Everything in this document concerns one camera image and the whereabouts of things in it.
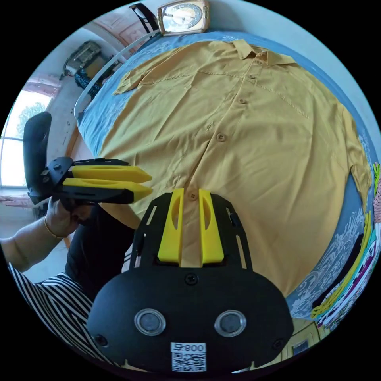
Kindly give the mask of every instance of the tree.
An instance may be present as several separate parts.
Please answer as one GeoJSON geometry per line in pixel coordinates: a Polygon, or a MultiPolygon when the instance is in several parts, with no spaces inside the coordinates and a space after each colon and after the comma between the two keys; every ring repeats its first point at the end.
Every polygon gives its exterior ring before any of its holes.
{"type": "Polygon", "coordinates": [[[23,138],[25,123],[32,117],[40,112],[45,111],[45,106],[41,102],[36,102],[32,106],[27,106],[21,111],[19,115],[19,124],[17,125],[17,135],[16,138],[23,138]]]}

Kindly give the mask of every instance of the blue bedsheet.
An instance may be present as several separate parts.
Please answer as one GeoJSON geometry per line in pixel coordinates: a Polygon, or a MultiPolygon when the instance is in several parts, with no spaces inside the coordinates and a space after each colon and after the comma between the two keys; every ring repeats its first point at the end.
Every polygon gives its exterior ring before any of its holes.
{"type": "MultiPolygon", "coordinates": [[[[233,31],[210,31],[194,35],[154,37],[144,44],[144,46],[129,58],[129,60],[105,83],[95,99],[90,103],[81,116],[79,131],[91,152],[95,156],[98,155],[109,129],[112,127],[117,116],[134,92],[134,90],[131,90],[122,95],[112,95],[122,76],[126,72],[160,53],[172,50],[179,46],[188,45],[198,41],[233,41],[239,39],[244,39],[252,45],[262,46],[269,50],[292,56],[299,65],[323,82],[338,100],[344,104],[356,121],[360,141],[366,152],[369,165],[377,161],[374,146],[362,119],[347,96],[331,78],[329,78],[313,62],[277,42],[250,35],[245,32],[233,31]]],[[[373,186],[369,190],[367,200],[367,211],[372,210],[373,213],[372,203],[373,186]]],[[[363,228],[364,216],[361,208],[361,200],[357,193],[354,180],[352,176],[349,176],[340,219],[328,249],[313,271],[311,271],[299,287],[287,297],[287,303],[293,317],[310,318],[312,302],[337,277],[349,257],[357,236],[363,231],[363,228]]]]}

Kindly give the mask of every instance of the gold bracelet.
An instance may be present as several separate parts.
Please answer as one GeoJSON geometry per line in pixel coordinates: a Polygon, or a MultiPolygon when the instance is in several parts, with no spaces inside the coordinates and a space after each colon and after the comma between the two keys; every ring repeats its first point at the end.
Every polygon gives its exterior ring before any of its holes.
{"type": "Polygon", "coordinates": [[[47,231],[48,231],[48,232],[49,232],[55,239],[64,239],[64,238],[66,238],[66,237],[60,237],[60,236],[58,236],[58,235],[55,235],[55,234],[49,229],[49,227],[48,227],[48,223],[46,222],[46,217],[44,218],[44,225],[45,225],[47,231]]]}

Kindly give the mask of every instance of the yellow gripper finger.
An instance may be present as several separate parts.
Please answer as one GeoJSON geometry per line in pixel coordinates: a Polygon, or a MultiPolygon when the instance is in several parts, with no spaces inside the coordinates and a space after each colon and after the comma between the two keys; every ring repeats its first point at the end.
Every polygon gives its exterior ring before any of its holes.
{"type": "Polygon", "coordinates": [[[78,179],[102,179],[145,183],[152,176],[139,167],[129,165],[75,165],[71,173],[78,179]]]}
{"type": "Polygon", "coordinates": [[[210,192],[205,189],[199,189],[198,195],[200,200],[201,266],[208,263],[220,263],[223,261],[224,254],[212,197],[210,192]]]}
{"type": "Polygon", "coordinates": [[[91,187],[91,188],[108,188],[108,189],[128,189],[134,194],[134,202],[147,197],[152,193],[152,188],[134,183],[132,181],[114,181],[99,179],[65,179],[63,185],[71,187],[91,187]]]}
{"type": "Polygon", "coordinates": [[[172,192],[164,232],[158,252],[161,262],[181,263],[184,188],[172,192]]]}

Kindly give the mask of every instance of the clock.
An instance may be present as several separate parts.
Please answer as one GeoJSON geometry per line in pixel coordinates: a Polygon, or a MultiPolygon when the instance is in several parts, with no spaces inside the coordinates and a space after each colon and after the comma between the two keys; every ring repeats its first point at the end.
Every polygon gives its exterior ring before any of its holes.
{"type": "Polygon", "coordinates": [[[210,24],[205,0],[174,1],[158,8],[159,29],[163,36],[205,32],[210,24]]]}

